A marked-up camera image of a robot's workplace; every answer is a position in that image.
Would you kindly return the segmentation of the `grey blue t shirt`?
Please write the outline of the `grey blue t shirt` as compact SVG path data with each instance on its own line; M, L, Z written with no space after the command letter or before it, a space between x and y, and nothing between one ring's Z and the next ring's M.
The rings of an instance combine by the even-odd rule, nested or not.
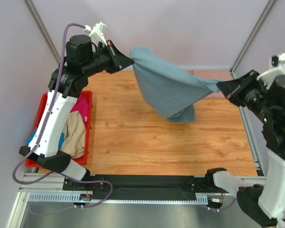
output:
M218 80L196 77L146 47L133 48L130 58L144 101L170 122L195 122L194 104L220 91Z

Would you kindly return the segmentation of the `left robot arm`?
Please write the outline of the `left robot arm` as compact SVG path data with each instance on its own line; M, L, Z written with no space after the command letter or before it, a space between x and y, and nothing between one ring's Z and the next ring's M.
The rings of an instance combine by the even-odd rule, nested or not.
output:
M103 71L114 74L134 64L111 40L94 43L88 35L75 35L62 44L62 58L48 84L47 105L33 139L22 146L20 155L39 166L82 181L89 171L58 148L67 117L89 77Z

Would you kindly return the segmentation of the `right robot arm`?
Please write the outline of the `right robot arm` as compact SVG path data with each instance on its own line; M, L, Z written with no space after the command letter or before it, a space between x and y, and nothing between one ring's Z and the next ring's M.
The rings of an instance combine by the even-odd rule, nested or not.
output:
M264 185L247 182L224 168L208 170L205 178L212 187L234 196L241 210L261 227L285 226L285 73L269 77L252 70L217 86L232 104L248 108L262 123L268 170Z

